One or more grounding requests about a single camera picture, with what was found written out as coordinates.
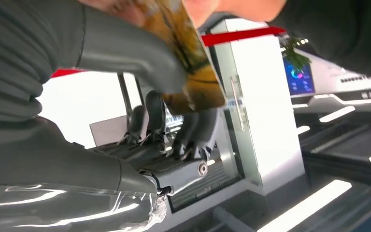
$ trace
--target glass door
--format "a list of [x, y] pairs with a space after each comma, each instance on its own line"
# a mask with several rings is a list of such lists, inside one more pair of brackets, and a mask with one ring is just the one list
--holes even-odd
[[[227, 26], [223, 21], [214, 27], [211, 33], [226, 31]], [[231, 43], [219, 44], [210, 48], [210, 55], [228, 99], [228, 106], [224, 109], [224, 117], [227, 122], [234, 157], [239, 163], [245, 178], [261, 185], [261, 177], [258, 172], [255, 149]]]

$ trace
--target red stripe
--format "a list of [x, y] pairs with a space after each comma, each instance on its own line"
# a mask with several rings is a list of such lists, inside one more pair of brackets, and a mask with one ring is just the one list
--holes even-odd
[[60, 76], [66, 76], [70, 74], [75, 74], [75, 73], [80, 73], [84, 72], [83, 70], [80, 69], [58, 69], [53, 75], [52, 78], [55, 77], [60, 77]]
[[[235, 31], [235, 32], [225, 32], [225, 33], [219, 33], [219, 34], [207, 34], [202, 36], [202, 41], [205, 46], [214, 46], [216, 44], [223, 44], [231, 41], [236, 40], [243, 40], [263, 35], [274, 35], [285, 32], [284, 29], [281, 28], [275, 28], [275, 27], [269, 27], [269, 28], [260, 28], [260, 29], [254, 29], [254, 30], [244, 30], [244, 31]], [[60, 76], [66, 76], [74, 73], [80, 73], [83, 72], [82, 70], [65, 70], [65, 69], [59, 69], [56, 71], [52, 78], [60, 77]]]

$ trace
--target display screen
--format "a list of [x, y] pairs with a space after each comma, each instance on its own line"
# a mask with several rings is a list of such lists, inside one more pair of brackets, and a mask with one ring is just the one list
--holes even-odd
[[305, 65], [302, 70], [298, 70], [284, 59], [284, 66], [286, 79], [288, 80], [289, 93], [291, 95], [315, 93], [310, 65]]

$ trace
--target hand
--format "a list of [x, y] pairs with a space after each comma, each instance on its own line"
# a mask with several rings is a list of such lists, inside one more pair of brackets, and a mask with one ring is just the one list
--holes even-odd
[[118, 16], [138, 27], [145, 23], [145, 16], [134, 0], [79, 0], [81, 3]]
[[228, 12], [256, 22], [271, 22], [287, 0], [183, 0], [196, 27], [214, 12]]

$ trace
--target snack package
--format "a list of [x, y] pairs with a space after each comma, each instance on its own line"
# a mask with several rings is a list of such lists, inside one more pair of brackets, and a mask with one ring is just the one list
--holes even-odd
[[147, 16], [144, 29], [167, 42], [188, 73], [183, 93], [163, 94], [171, 114], [181, 115], [226, 104], [216, 72], [181, 0], [138, 0]]

